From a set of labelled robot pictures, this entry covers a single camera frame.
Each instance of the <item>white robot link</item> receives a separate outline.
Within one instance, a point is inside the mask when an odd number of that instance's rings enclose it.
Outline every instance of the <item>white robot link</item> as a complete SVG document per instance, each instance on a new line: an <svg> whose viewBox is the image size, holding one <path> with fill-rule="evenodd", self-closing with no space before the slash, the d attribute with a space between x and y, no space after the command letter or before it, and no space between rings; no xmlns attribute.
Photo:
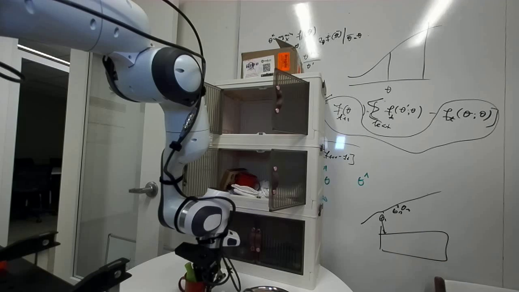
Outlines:
<svg viewBox="0 0 519 292"><path fill-rule="evenodd" d="M197 161L210 144L208 114L202 101L203 53L166 43L148 32L146 14L132 0L0 2L0 36L99 54L114 93L134 103L161 105L168 132L161 225L194 236L210 249L237 247L241 239L229 231L234 204L216 191L200 199L185 197L179 187L185 166Z"/></svg>

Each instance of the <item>handwritten diagram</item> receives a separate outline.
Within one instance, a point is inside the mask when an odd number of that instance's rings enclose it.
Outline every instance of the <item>handwritten diagram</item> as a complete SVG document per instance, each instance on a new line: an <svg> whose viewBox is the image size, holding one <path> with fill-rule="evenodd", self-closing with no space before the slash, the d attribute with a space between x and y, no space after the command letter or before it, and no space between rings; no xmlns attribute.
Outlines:
<svg viewBox="0 0 519 292"><path fill-rule="evenodd" d="M351 87L377 84L425 82L427 41L430 30L421 32L398 45L370 71L349 77Z"/></svg>
<svg viewBox="0 0 519 292"><path fill-rule="evenodd" d="M448 262L450 234L445 231L388 231L390 217L408 217L416 210L414 204L421 204L425 199L440 195L440 192L427 194L412 200L399 202L387 210L375 212L361 225L367 225L372 220L378 220L378 247L383 254L419 259L427 262Z"/></svg>
<svg viewBox="0 0 519 292"><path fill-rule="evenodd" d="M500 109L484 100L455 100L440 109L354 96L328 96L328 105L333 121L327 127L335 135L374 139L409 155L484 140L500 122Z"/></svg>

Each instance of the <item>small box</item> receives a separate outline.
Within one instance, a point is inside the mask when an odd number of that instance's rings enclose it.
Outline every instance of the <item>small box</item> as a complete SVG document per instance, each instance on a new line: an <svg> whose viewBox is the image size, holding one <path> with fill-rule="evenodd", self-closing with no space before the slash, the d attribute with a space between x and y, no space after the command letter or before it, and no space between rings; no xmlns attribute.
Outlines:
<svg viewBox="0 0 519 292"><path fill-rule="evenodd" d="M279 49L242 54L242 79L273 77L276 69L288 74L302 74L304 67L296 48L279 45Z"/></svg>

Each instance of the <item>cabinet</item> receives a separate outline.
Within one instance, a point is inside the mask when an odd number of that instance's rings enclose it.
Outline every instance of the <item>cabinet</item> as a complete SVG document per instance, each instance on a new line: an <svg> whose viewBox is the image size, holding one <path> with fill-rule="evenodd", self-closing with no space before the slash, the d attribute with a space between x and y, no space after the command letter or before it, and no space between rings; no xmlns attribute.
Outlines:
<svg viewBox="0 0 519 292"><path fill-rule="evenodd" d="M237 205L228 255L241 273L314 288L323 194L325 87L320 75L208 85L210 187Z"/></svg>

